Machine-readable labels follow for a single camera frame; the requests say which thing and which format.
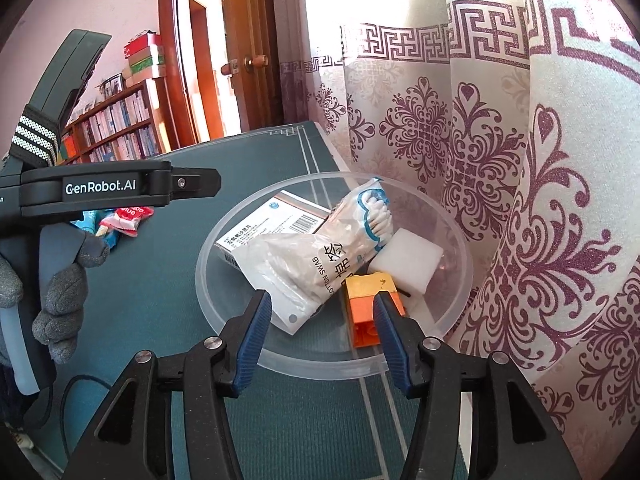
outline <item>metal screw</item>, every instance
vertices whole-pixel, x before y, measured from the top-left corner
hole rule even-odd
[[[505,365],[509,362],[509,356],[507,354],[505,354],[504,352],[500,352],[499,350],[497,352],[494,352],[491,355],[491,358],[497,362],[499,365]]]
[[[437,350],[440,348],[440,341],[438,341],[434,337],[428,337],[422,342],[422,346],[424,346],[427,350]]]
[[[216,348],[220,348],[222,346],[222,339],[217,336],[207,337],[204,340],[204,346],[206,346],[209,350],[215,350]]]
[[[136,354],[136,362],[140,364],[151,361],[152,353],[149,350],[141,350]]]

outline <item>table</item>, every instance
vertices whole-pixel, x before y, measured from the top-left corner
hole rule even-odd
[[[141,349],[175,354],[212,335],[196,298],[194,270],[216,222],[269,184],[347,169],[312,122],[206,142],[161,158],[174,166],[217,168],[222,188],[213,198],[156,209],[137,238],[121,238],[107,262],[88,271],[90,294],[78,350],[58,367],[51,417],[32,434],[41,452],[60,467],[66,463],[60,396],[72,376],[91,374],[113,383]],[[74,386],[66,404],[71,449],[105,394],[98,384]],[[44,408],[44,400],[34,412]],[[402,398],[386,375],[324,382],[263,368],[226,406],[246,480],[396,479],[417,411],[417,401]],[[188,479],[181,394],[174,394],[172,437],[176,478]],[[466,471],[458,455],[454,478],[462,480]]]

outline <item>curtain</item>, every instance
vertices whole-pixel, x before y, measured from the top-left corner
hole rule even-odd
[[[286,119],[456,219],[474,287],[450,345],[507,352],[600,478],[640,413],[640,48],[615,6],[278,5]]]

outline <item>gloved hand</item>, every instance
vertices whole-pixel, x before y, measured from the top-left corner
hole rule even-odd
[[[109,247],[101,239],[85,232],[85,239],[74,263],[53,276],[49,282],[42,310],[33,321],[33,336],[49,346],[56,364],[71,359],[78,344],[82,326],[82,306],[89,293],[85,269],[104,263]],[[22,283],[9,263],[0,256],[0,308],[11,308],[22,299]],[[11,367],[11,362],[0,330],[0,364]]]

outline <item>plastic container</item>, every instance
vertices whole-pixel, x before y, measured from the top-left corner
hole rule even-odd
[[[244,310],[254,293],[242,273],[226,263],[214,246],[221,234],[281,190],[331,209],[350,189],[372,177],[335,171],[291,178],[252,194],[224,215],[204,242],[196,266],[198,301],[213,330],[220,333],[229,318]],[[403,227],[444,249],[422,303],[435,322],[427,329],[428,334],[442,337],[458,320],[471,290],[473,270],[465,237],[453,218],[424,193],[388,178],[382,179],[382,186],[389,198],[394,229]],[[258,364],[293,377],[316,380],[354,379],[387,370],[380,346],[357,350],[351,347],[342,290],[294,336],[271,325]]]

